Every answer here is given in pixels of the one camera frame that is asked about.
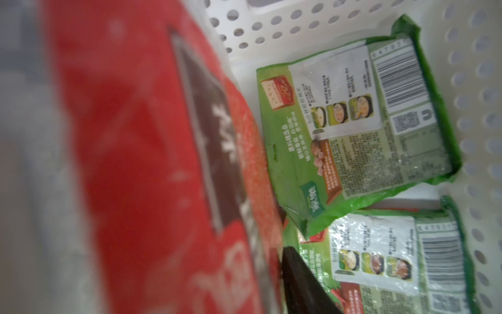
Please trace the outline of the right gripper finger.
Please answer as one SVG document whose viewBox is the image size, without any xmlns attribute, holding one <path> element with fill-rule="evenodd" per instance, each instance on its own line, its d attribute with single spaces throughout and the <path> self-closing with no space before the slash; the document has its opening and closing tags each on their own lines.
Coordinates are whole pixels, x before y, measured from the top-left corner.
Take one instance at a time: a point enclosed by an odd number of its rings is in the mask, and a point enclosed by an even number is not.
<svg viewBox="0 0 502 314">
<path fill-rule="evenodd" d="M 288 313 L 342 313 L 294 247 L 284 248 L 281 268 Z"/>
</svg>

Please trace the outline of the clear red condiment packet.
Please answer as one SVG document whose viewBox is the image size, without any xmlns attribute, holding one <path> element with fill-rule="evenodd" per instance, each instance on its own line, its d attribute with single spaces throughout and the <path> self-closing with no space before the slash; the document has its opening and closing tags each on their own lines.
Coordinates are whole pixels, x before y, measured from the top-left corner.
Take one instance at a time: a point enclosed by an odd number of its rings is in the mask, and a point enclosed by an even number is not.
<svg viewBox="0 0 502 314">
<path fill-rule="evenodd" d="M 212 1 L 1 2 L 1 312 L 281 313 Z"/>
</svg>

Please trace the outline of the green soup packet lower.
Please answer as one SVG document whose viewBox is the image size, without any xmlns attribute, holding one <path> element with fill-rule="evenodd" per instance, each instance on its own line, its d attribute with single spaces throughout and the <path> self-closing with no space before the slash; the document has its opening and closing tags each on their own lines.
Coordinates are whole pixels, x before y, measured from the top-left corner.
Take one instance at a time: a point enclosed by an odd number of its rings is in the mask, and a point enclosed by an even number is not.
<svg viewBox="0 0 502 314">
<path fill-rule="evenodd" d="M 439 209 L 363 209 L 294 247 L 342 313 L 479 313 L 475 268 L 454 200 Z"/>
</svg>

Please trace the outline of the green soup packet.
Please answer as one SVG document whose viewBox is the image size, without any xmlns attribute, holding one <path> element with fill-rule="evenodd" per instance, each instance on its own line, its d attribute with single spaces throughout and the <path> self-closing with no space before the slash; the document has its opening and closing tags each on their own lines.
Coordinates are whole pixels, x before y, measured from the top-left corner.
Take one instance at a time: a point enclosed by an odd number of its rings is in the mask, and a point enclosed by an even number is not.
<svg viewBox="0 0 502 314">
<path fill-rule="evenodd" d="M 439 209 L 363 209 L 294 247 L 342 313 L 479 313 L 475 268 L 454 200 Z"/>
<path fill-rule="evenodd" d="M 387 36 L 257 70 L 271 184 L 303 235 L 460 171 L 420 31 L 402 15 Z"/>
</svg>

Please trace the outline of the green soup packet upper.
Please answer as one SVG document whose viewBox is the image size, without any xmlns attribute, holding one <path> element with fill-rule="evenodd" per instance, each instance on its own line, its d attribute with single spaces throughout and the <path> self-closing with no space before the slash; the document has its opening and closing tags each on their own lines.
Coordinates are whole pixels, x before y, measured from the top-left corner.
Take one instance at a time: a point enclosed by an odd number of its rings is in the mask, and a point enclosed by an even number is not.
<svg viewBox="0 0 502 314">
<path fill-rule="evenodd" d="M 271 184 L 303 235 L 460 171 L 420 31 L 402 15 L 387 36 L 257 70 Z"/>
</svg>

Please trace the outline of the white perforated plastic basket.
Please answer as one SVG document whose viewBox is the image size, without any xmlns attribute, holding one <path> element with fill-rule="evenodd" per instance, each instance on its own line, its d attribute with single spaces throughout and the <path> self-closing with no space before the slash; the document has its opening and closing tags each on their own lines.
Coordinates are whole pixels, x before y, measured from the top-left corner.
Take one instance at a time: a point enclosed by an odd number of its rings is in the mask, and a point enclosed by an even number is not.
<svg viewBox="0 0 502 314">
<path fill-rule="evenodd" d="M 218 51 L 255 116 L 256 70 L 363 37 L 389 34 L 409 15 L 447 105 L 463 168 L 453 183 L 420 184 L 379 209 L 438 207 L 451 196 L 475 268 L 477 303 L 501 312 L 501 2 L 199 1 Z"/>
</svg>

